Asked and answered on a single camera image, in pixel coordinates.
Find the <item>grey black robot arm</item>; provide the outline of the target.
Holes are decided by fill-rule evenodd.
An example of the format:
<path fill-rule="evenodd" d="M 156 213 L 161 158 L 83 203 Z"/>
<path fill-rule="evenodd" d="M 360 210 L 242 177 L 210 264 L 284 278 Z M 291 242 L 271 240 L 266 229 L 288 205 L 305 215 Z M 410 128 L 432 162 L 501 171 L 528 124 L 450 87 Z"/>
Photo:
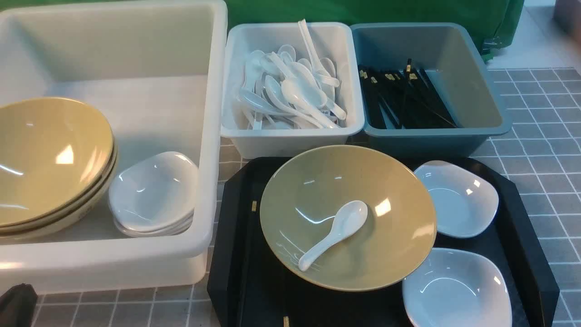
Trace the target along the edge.
<path fill-rule="evenodd" d="M 30 327 L 38 295 L 31 284 L 17 284 L 0 298 L 0 325 L 2 327 Z"/>

